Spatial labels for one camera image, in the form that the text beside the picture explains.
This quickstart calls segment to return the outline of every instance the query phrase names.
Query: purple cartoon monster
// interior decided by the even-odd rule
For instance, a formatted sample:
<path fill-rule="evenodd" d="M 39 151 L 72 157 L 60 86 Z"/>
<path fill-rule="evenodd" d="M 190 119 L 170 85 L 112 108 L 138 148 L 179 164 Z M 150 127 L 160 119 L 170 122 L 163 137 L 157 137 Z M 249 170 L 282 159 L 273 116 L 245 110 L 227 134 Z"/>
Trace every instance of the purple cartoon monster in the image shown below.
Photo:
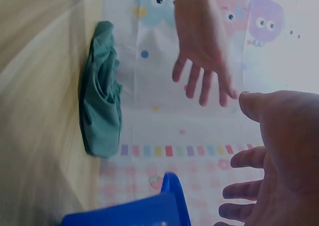
<path fill-rule="evenodd" d="M 254 38 L 248 44 L 263 46 L 275 40 L 285 27 L 285 10 L 272 0 L 251 0 L 248 30 Z"/>

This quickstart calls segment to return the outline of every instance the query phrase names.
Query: cartoon eye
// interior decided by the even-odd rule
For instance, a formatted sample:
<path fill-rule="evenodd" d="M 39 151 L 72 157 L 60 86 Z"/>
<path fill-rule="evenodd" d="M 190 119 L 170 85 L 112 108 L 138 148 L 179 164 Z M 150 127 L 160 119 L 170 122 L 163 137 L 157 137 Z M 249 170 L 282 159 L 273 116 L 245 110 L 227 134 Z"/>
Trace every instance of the cartoon eye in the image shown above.
<path fill-rule="evenodd" d="M 272 20 L 269 20 L 267 22 L 266 27 L 267 27 L 268 31 L 274 31 L 275 30 L 275 23 Z"/>
<path fill-rule="evenodd" d="M 160 7 L 164 5 L 165 3 L 165 0 L 151 0 L 151 1 L 152 1 L 152 5 L 156 7 Z"/>
<path fill-rule="evenodd" d="M 229 23 L 233 23 L 236 20 L 235 14 L 231 11 L 227 11 L 225 14 L 225 20 Z"/>
<path fill-rule="evenodd" d="M 174 9 L 175 8 L 175 0 L 169 0 L 169 6 L 170 8 Z"/>
<path fill-rule="evenodd" d="M 258 28 L 264 28 L 266 26 L 266 21 L 262 17 L 257 18 L 256 25 Z"/>

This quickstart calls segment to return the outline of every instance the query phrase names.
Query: wooden floor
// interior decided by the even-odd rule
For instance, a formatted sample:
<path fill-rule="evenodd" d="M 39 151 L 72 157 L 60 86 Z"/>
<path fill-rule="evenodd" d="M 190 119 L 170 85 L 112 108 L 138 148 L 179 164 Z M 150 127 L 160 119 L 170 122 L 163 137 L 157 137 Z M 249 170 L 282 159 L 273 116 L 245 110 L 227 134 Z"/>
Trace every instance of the wooden floor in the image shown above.
<path fill-rule="evenodd" d="M 96 208 L 78 82 L 102 0 L 0 0 L 0 225 Z"/>

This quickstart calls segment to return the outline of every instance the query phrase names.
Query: hand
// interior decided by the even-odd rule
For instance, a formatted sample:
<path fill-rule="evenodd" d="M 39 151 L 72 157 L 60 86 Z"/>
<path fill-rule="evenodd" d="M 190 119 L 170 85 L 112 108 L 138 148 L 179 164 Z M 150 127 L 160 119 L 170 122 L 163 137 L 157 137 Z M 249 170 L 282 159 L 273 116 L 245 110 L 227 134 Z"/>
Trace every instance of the hand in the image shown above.
<path fill-rule="evenodd" d="M 227 36 L 222 20 L 214 6 L 215 0 L 175 0 L 175 20 L 180 53 L 173 70 L 173 81 L 178 82 L 187 59 L 193 62 L 186 95 L 194 97 L 201 68 L 204 69 L 199 103 L 207 105 L 212 78 L 218 74 L 219 102 L 227 106 L 228 96 L 237 98 L 232 88 L 226 63 Z"/>
<path fill-rule="evenodd" d="M 263 168 L 265 176 L 227 186 L 224 198 L 257 203 L 221 205 L 221 217 L 246 226 L 319 225 L 319 96 L 289 91 L 241 94 L 239 103 L 246 116 L 260 123 L 265 147 L 238 153 L 231 166 Z"/>

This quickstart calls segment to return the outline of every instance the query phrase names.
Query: crumpled green fabric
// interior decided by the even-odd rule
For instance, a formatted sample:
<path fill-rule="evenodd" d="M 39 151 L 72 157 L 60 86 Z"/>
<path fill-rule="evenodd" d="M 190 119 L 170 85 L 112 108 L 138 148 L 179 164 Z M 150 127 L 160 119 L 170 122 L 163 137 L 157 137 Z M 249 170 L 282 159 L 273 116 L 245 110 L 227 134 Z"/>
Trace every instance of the crumpled green fabric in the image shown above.
<path fill-rule="evenodd" d="M 80 127 L 88 154 L 109 158 L 119 149 L 122 129 L 120 95 L 115 80 L 119 66 L 113 24 L 102 21 L 95 29 L 79 95 Z"/>

